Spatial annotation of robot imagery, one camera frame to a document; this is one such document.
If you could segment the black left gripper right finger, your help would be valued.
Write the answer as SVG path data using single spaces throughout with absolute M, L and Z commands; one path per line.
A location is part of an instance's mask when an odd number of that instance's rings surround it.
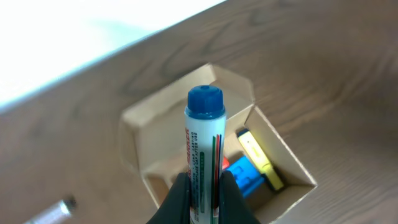
M 246 204 L 230 171 L 220 177 L 220 224 L 260 224 Z

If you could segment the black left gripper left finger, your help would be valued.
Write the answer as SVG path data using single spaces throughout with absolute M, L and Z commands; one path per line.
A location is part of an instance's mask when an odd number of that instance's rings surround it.
M 190 223 L 190 179 L 179 173 L 162 205 L 147 224 Z

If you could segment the blue plastic holder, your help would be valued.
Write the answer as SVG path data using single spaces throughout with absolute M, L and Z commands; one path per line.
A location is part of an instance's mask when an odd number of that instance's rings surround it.
M 250 196 L 265 182 L 262 175 L 246 156 L 239 158 L 227 167 L 226 170 L 232 173 L 244 198 Z

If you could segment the red stapler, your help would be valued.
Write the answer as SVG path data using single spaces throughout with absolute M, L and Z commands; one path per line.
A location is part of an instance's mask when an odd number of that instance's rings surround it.
M 227 157 L 223 157 L 223 161 L 222 161 L 222 170 L 227 169 L 230 166 L 229 164 L 229 160 Z

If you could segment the yellow highlighter black cap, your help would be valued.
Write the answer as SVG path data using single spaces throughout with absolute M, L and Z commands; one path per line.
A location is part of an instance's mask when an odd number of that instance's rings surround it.
M 256 169 L 269 183 L 270 188 L 274 191 L 279 191 L 284 188 L 283 181 L 250 130 L 241 130 L 237 134 L 237 137 Z

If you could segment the brown cardboard box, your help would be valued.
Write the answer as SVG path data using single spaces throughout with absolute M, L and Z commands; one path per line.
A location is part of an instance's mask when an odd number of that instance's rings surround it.
M 248 129 L 283 181 L 283 189 L 273 191 L 263 184 L 246 200 L 261 223 L 275 223 L 317 182 L 255 104 L 252 81 L 225 68 L 203 65 L 126 109 L 119 124 L 123 164 L 140 175 L 160 206 L 177 175 L 188 169 L 184 110 L 188 92 L 198 85 L 223 91 L 227 114 L 223 153 L 229 162 L 247 154 L 238 132 Z

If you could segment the blue capped white marker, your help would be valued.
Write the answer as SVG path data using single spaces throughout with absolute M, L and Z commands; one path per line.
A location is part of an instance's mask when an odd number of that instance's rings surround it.
M 225 129 L 226 108 L 222 90 L 213 85 L 192 88 L 185 108 L 190 223 L 218 223 L 218 184 L 222 173 Z

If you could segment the black capped white marker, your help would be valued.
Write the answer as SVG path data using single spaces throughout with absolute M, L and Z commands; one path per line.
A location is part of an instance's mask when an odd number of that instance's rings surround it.
M 59 224 L 71 218 L 76 208 L 76 199 L 75 197 L 70 196 L 53 204 L 33 218 L 24 222 L 24 224 Z

